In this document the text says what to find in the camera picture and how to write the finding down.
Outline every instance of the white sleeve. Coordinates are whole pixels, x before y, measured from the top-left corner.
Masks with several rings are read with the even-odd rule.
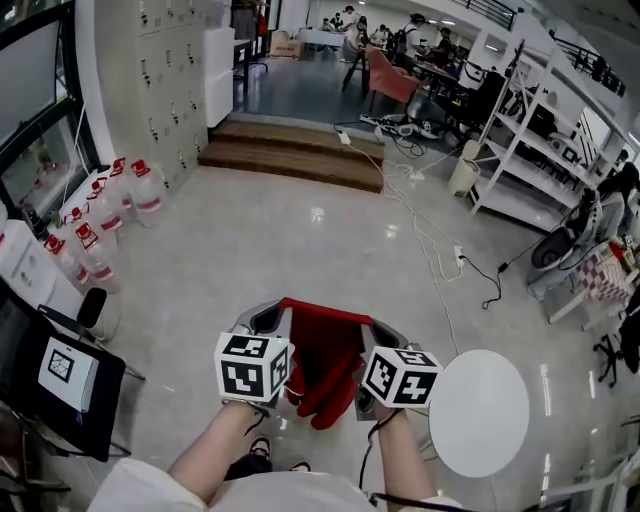
[[[205,503],[164,471],[135,459],[118,462],[89,512],[203,512]]]

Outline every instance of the white cable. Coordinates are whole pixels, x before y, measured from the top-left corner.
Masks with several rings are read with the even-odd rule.
[[[382,171],[380,166],[374,162],[373,158],[371,158],[364,151],[362,151],[362,150],[360,150],[358,148],[354,148],[350,144],[346,144],[346,146],[348,146],[352,150],[357,151],[359,153],[362,153],[364,156],[366,156],[371,161],[371,163],[375,166],[375,168],[378,169],[378,171],[380,171],[380,174],[382,174],[383,182],[387,183],[389,185],[389,188],[391,188],[391,190],[393,190],[394,192],[399,193],[400,195],[404,195],[405,197],[407,197],[407,194],[405,192],[403,192],[398,187],[396,187],[395,184],[392,181],[390,181],[387,176],[385,176],[384,172]],[[424,257],[429,262],[429,269],[431,270],[431,277],[433,278],[433,282],[436,285],[436,290],[438,290],[438,295],[440,296],[440,301],[442,302],[442,305],[444,306],[445,313],[447,314],[447,320],[449,321],[449,330],[451,332],[451,341],[453,342],[453,346],[455,347],[456,354],[459,354],[460,352],[458,351],[458,344],[456,343],[456,335],[455,335],[455,332],[454,332],[454,329],[453,329],[453,322],[451,321],[451,315],[449,314],[449,307],[447,306],[447,303],[445,302],[444,297],[442,295],[442,291],[440,290],[440,284],[438,283],[438,280],[436,279],[436,273],[435,273],[435,271],[433,269],[433,263],[431,262],[431,258],[429,258],[429,254],[427,253],[427,249],[425,248],[424,242],[422,241],[422,238],[420,238],[419,234],[423,234],[426,238],[428,238],[431,241],[431,243],[433,245],[433,248],[434,248],[434,251],[436,252],[436,254],[438,254],[438,251],[436,250],[435,242],[433,241],[433,239],[431,237],[429,237],[426,233],[424,233],[424,231],[422,231],[422,230],[420,230],[418,228],[418,226],[417,226],[418,216],[420,216],[421,218],[426,220],[430,225],[435,227],[438,231],[440,231],[442,234],[444,234],[447,237],[449,237],[451,240],[456,242],[458,245],[462,245],[462,244],[460,244],[455,238],[453,238],[452,236],[447,234],[445,231],[441,230],[438,226],[433,224],[429,219],[427,219],[422,213],[420,213],[415,208],[413,208],[413,206],[411,206],[404,199],[402,199],[400,197],[393,196],[391,194],[388,194],[387,191],[384,189],[384,187],[382,189],[382,192],[383,192],[385,197],[387,197],[389,199],[394,199],[394,200],[404,204],[409,209],[409,211],[411,212],[411,221],[412,221],[412,224],[413,224],[413,233],[414,233],[415,237],[418,239],[418,242],[420,242],[420,248],[422,249],[422,254],[424,254]],[[462,276],[462,268],[460,269],[460,275],[455,277],[454,279],[451,279],[451,281],[455,281],[456,279],[459,279],[461,276]]]

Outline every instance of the cardboard box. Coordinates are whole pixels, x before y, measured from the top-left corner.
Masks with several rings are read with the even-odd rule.
[[[299,59],[302,54],[302,43],[289,38],[289,34],[284,30],[276,30],[271,35],[271,57],[288,57]]]

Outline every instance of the railing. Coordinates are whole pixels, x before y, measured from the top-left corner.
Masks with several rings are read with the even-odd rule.
[[[470,11],[490,19],[507,30],[511,30],[516,12],[498,0],[451,0]]]
[[[618,96],[622,96],[624,94],[624,84],[601,55],[570,43],[569,41],[557,39],[555,37],[554,39],[577,71],[589,76],[592,80],[601,83]]]

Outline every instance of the black frame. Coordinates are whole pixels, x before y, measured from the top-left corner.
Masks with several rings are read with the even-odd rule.
[[[89,168],[99,167],[100,165],[98,151],[96,150],[93,136],[91,135],[89,122],[86,116],[82,116],[84,99],[80,88],[80,77],[76,59],[75,1],[72,0],[57,5],[9,27],[0,33],[0,51],[32,32],[56,21],[60,22],[57,41],[62,40],[63,43],[62,60],[66,78],[65,86],[67,89],[67,97],[62,101],[54,102],[36,114],[32,119],[19,127],[14,134],[0,146],[0,178],[2,178],[2,175],[16,159],[40,137],[43,131],[48,130],[65,117],[69,117],[72,120],[72,124],[75,123],[75,128],[77,128],[78,122],[82,117],[78,145],[81,145],[84,150],[88,160],[86,163]],[[55,87],[56,77],[54,76],[52,79]],[[67,187],[69,194],[80,185],[84,178],[84,174],[78,174],[71,179]],[[7,207],[9,218],[22,218],[20,209],[14,204],[1,179],[0,200]]]

